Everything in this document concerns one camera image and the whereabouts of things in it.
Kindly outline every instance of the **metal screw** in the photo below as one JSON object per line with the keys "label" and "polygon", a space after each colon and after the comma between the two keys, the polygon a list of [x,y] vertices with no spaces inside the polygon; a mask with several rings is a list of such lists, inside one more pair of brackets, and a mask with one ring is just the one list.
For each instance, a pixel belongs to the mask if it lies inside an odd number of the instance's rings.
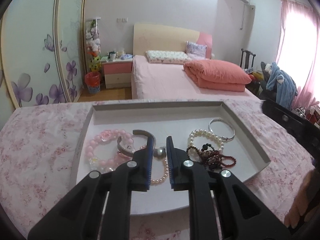
{"label": "metal screw", "polygon": [[231,172],[228,170],[221,171],[222,177],[229,178],[231,176]]}
{"label": "metal screw", "polygon": [[285,122],[289,121],[289,117],[287,117],[285,114],[282,116],[282,120]]}
{"label": "metal screw", "polygon": [[191,167],[193,166],[193,161],[190,161],[190,160],[184,161],[183,165],[185,165],[186,167]]}
{"label": "metal screw", "polygon": [[134,168],[135,166],[137,166],[137,163],[135,161],[129,161],[127,162],[127,166],[129,168]]}
{"label": "metal screw", "polygon": [[91,178],[91,179],[96,179],[96,178],[98,178],[100,176],[100,173],[98,172],[98,171],[91,171],[90,173],[89,173],[89,177]]}

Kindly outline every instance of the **pink curtain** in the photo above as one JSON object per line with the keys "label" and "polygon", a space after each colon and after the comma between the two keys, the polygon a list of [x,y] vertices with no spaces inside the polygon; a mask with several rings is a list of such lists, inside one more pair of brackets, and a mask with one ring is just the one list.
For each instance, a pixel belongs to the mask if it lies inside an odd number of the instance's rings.
{"label": "pink curtain", "polygon": [[315,82],[320,64],[320,24],[311,7],[282,0],[281,34],[275,62],[296,82],[298,96],[292,108],[319,104],[320,85]]}

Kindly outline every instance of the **sliding wardrobe door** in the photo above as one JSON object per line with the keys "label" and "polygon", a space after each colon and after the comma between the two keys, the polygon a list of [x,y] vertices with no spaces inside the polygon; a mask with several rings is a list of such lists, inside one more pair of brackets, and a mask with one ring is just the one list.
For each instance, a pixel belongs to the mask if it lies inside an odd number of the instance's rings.
{"label": "sliding wardrobe door", "polygon": [[3,68],[20,107],[66,102],[54,52],[54,1],[13,0],[3,17]]}
{"label": "sliding wardrobe door", "polygon": [[58,66],[70,102],[77,101],[83,89],[82,4],[83,0],[58,0],[56,4]]}
{"label": "sliding wardrobe door", "polygon": [[2,69],[0,58],[0,130],[14,112],[15,107],[12,104],[7,85],[4,79],[4,72]]}

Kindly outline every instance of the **pink bedsheet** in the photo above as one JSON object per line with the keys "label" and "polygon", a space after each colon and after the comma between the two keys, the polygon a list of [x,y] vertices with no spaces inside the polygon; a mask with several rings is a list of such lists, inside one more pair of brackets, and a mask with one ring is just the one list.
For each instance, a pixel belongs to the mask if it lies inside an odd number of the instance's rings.
{"label": "pink bedsheet", "polygon": [[[260,101],[224,101],[271,159],[269,166],[246,185],[283,220],[303,177],[313,169],[310,156],[285,129],[261,112]],[[68,103],[19,108],[1,130],[0,203],[24,236],[68,192],[77,141],[91,105]],[[188,213],[185,208],[133,216],[130,239],[188,240]]]}
{"label": "pink bedsheet", "polygon": [[135,56],[132,69],[134,99],[252,99],[249,90],[231,92],[197,87],[183,71],[183,65],[150,64],[145,56]]}

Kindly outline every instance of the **headboard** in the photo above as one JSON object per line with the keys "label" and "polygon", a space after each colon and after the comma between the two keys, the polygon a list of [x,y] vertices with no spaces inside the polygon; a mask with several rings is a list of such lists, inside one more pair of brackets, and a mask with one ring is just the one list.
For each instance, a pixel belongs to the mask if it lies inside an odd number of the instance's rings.
{"label": "headboard", "polygon": [[186,51],[186,41],[207,45],[206,58],[212,51],[212,36],[193,30],[157,24],[134,25],[133,55],[145,55],[147,50]]}

